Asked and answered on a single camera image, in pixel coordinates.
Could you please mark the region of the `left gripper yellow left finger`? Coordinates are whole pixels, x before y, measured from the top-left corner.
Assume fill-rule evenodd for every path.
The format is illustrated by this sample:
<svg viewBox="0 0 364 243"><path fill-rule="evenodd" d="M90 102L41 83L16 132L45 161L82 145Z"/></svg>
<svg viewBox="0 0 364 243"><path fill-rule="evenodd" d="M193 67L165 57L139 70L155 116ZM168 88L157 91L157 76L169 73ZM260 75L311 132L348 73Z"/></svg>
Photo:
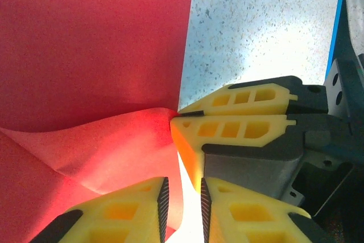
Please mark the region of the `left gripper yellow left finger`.
<svg viewBox="0 0 364 243"><path fill-rule="evenodd" d="M168 207L168 178L151 178L68 209L32 242L164 242Z"/></svg>

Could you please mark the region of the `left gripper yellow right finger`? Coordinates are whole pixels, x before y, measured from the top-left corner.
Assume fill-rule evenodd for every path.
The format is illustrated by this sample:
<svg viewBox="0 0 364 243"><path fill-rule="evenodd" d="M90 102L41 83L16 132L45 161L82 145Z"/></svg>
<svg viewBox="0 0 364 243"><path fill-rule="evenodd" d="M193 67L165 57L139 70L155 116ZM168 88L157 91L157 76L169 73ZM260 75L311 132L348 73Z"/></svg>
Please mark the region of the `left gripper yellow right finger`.
<svg viewBox="0 0 364 243"><path fill-rule="evenodd" d="M310 214L217 178L201 179L205 242L334 242Z"/></svg>

